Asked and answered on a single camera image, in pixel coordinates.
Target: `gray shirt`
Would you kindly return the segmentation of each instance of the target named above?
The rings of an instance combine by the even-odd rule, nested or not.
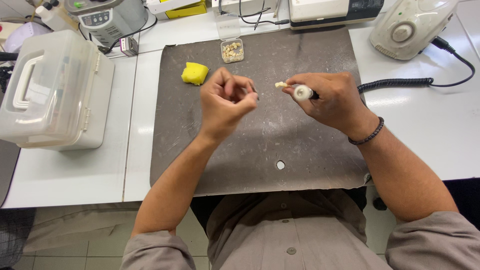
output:
[[[225,196],[207,224],[217,269],[480,269],[480,232],[462,215],[436,212],[398,224],[386,264],[366,246],[365,217],[339,189]],[[122,270],[195,269],[166,231],[129,240]]]

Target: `coiled cable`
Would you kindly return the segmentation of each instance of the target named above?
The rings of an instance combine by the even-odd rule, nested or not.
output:
[[[364,91],[367,91],[367,90],[376,89],[376,88],[380,88],[380,87],[388,87],[388,86],[390,86],[390,87],[392,87],[392,86],[451,87],[451,86],[457,86],[459,84],[462,84],[462,83],[468,81],[469,79],[471,79],[473,77],[473,75],[475,74],[475,67],[470,62],[465,60],[465,58],[463,58],[459,54],[457,54],[455,52],[455,49],[453,49],[453,47],[450,46],[448,44],[448,42],[446,42],[441,37],[436,37],[432,41],[432,44],[434,44],[436,47],[438,47],[440,49],[444,49],[444,50],[448,51],[449,53],[453,54],[453,56],[455,56],[457,59],[459,59],[462,63],[467,65],[472,70],[472,74],[464,80],[461,80],[461,81],[453,83],[453,84],[448,84],[448,85],[434,85],[433,84],[433,78],[384,79],[384,80],[378,80],[378,81],[374,81],[374,82],[371,82],[371,83],[366,83],[366,84],[359,85],[357,87],[357,90],[359,91],[359,93],[363,93]]]

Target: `white table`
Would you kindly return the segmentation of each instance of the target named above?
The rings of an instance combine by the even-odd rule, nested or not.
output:
[[[394,3],[386,0],[379,19]],[[475,11],[480,0],[463,1],[440,36],[480,68],[480,27]],[[288,19],[282,0],[277,18]],[[373,22],[349,25],[363,83],[385,78],[433,77],[451,83],[469,69],[447,52],[428,46],[410,61],[397,61],[376,51],[368,41]],[[146,26],[154,21],[149,18]],[[240,23],[242,35],[277,31],[288,25]],[[3,208],[40,207],[143,200],[150,189],[150,158],[156,93],[165,45],[218,39],[212,11],[159,21],[140,33],[138,57],[111,55],[116,64],[104,144],[98,149],[20,153]],[[480,75],[450,88],[384,88],[367,92],[367,104],[385,118],[395,135],[443,180],[480,176]]]

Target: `dark brown bracelet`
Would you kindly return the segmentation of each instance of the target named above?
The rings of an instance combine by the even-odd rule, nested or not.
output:
[[[372,135],[368,136],[366,139],[363,139],[359,142],[353,141],[352,139],[350,139],[350,137],[348,137],[348,141],[353,145],[362,145],[362,144],[372,140],[373,138],[375,138],[375,136],[377,136],[377,134],[380,132],[380,130],[384,126],[384,119],[380,116],[378,117],[378,119],[380,119],[380,124],[378,124],[377,129],[375,129],[375,131],[372,133]]]

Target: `tiled floor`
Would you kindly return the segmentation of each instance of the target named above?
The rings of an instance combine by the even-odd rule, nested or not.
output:
[[[396,221],[389,210],[377,211],[373,208],[372,201],[377,196],[375,187],[369,186],[367,188],[368,205],[364,210],[367,217],[367,245],[385,259],[388,235]],[[132,227],[133,220],[119,225],[106,238],[24,253],[22,259],[13,268],[15,270],[118,270]],[[210,270],[207,257],[208,240],[191,210],[177,227],[177,235],[187,244],[197,269]]]

